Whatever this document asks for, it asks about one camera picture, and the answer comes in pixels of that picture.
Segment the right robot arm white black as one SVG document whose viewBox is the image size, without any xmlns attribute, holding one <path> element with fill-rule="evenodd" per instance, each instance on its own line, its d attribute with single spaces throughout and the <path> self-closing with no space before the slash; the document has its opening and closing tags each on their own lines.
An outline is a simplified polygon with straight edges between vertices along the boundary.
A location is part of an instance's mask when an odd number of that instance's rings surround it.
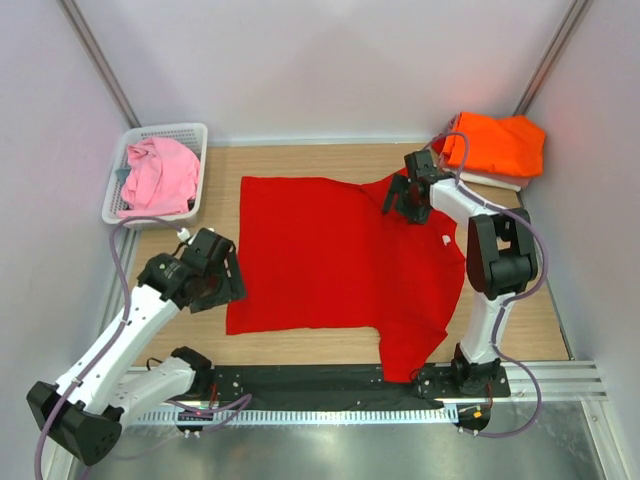
<svg viewBox="0 0 640 480">
<path fill-rule="evenodd" d="M 441 212 L 466 228 L 466 276 L 474 303 L 451 361 L 450 381 L 459 394 L 479 397 L 498 378 L 498 350 L 516 297 L 538 275 L 530 217 L 522 208 L 478 196 L 453 173 L 439 170 L 426 150 L 407 154 L 404 162 L 406 172 L 392 177 L 382 211 L 394 209 L 417 224 Z"/>
</svg>

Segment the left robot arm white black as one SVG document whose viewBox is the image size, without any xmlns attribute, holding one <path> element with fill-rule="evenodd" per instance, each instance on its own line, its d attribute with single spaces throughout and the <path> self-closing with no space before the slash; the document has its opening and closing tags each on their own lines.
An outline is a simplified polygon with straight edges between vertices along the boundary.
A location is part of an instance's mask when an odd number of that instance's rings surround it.
<svg viewBox="0 0 640 480">
<path fill-rule="evenodd" d="M 178 232 L 173 254 L 147 261 L 125 302 L 86 353 L 55 382 L 36 382 L 27 404 L 40 430 L 36 452 L 52 440 L 85 466 L 102 461 L 138 417 L 176 397 L 204 398 L 209 359 L 189 347 L 132 380 L 124 376 L 158 331 L 182 310 L 199 313 L 241 300 L 246 289 L 232 240 L 212 229 Z"/>
</svg>

